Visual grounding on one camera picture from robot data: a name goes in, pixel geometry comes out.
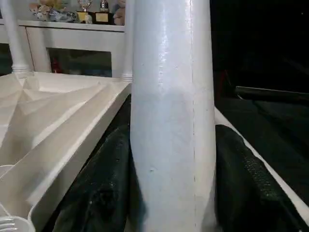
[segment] white column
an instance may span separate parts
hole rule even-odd
[[[136,0],[131,145],[143,232],[215,231],[209,0]]]
[[[10,51],[13,60],[13,72],[29,72],[30,67],[23,50],[23,43],[21,41],[21,35],[15,11],[12,6],[12,0],[0,0],[0,8],[9,37]]]
[[[135,0],[126,1],[126,34],[125,45],[126,53],[124,60],[124,69],[122,79],[132,82],[133,79],[133,37],[134,37],[134,17],[135,17]]]

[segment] white baluster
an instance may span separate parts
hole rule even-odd
[[[135,17],[135,0],[126,1],[126,53],[124,60],[124,70],[122,79],[132,82],[133,80],[133,37],[134,37],[134,17]]]
[[[13,72],[29,72],[30,67],[22,47],[23,43],[21,41],[17,18],[12,6],[12,0],[0,0],[0,8],[9,37],[10,51],[13,60]]]

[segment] white shelf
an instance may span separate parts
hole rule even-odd
[[[115,25],[98,25],[98,24],[82,24],[82,23],[57,23],[57,22],[42,22],[19,20],[18,24],[24,27],[37,28],[57,28],[57,29],[76,29],[76,30],[99,30],[99,31],[115,31],[125,32],[124,26]],[[0,25],[4,25],[3,19],[0,19]]]

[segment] red object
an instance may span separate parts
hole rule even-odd
[[[53,61],[52,61],[52,72],[53,73],[63,73],[62,69],[60,68],[59,62],[56,58],[53,58]]]

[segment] glass cabinet door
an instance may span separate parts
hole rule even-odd
[[[12,73],[12,63],[9,45],[0,43],[0,76]]]
[[[53,73],[112,77],[110,52],[48,48]]]

